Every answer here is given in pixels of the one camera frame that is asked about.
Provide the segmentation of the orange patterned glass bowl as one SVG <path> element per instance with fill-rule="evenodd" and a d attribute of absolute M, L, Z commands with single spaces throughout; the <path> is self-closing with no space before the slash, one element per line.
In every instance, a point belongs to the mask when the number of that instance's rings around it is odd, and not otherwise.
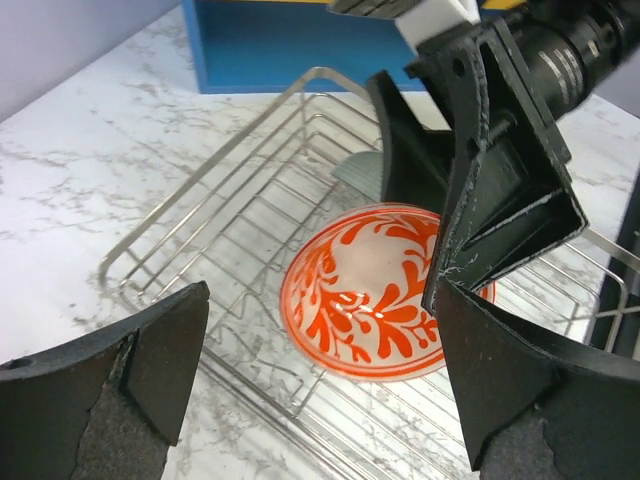
<path fill-rule="evenodd" d="M 421 305 L 438 214 L 383 203 L 318 231 L 282 281 L 283 326 L 301 353 L 356 380 L 408 380 L 445 365 L 435 317 Z"/>

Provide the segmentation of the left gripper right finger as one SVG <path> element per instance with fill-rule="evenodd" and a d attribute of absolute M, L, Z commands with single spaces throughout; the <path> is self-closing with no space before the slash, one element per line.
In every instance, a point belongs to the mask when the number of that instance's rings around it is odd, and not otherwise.
<path fill-rule="evenodd" d="M 636 479 L 639 363 L 430 281 L 472 470 L 483 479 Z"/>

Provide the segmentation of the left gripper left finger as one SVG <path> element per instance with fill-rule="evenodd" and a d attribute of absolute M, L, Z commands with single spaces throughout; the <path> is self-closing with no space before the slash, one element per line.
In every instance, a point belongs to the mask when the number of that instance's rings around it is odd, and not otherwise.
<path fill-rule="evenodd" d="M 1 366 L 4 479 L 159 479 L 209 315 L 205 282 Z"/>

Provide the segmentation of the green glass bowl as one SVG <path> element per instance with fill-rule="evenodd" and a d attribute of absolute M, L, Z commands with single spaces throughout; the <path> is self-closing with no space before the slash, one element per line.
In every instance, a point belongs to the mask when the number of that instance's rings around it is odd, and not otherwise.
<path fill-rule="evenodd" d="M 362 151 L 349 155 L 333 170 L 332 175 L 374 202 L 382 195 L 383 155 Z"/>

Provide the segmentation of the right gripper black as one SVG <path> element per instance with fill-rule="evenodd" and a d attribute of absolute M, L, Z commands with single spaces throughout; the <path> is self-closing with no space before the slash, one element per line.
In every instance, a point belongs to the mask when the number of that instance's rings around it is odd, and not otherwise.
<path fill-rule="evenodd" d="M 572 49 L 538 21 L 494 20 L 424 41 L 406 73 L 450 131 L 424 128 L 387 71 L 366 89 L 382 139 L 382 200 L 445 207 L 423 296 L 435 312 L 444 280 L 477 291 L 587 227 L 555 124 L 572 108 Z"/>

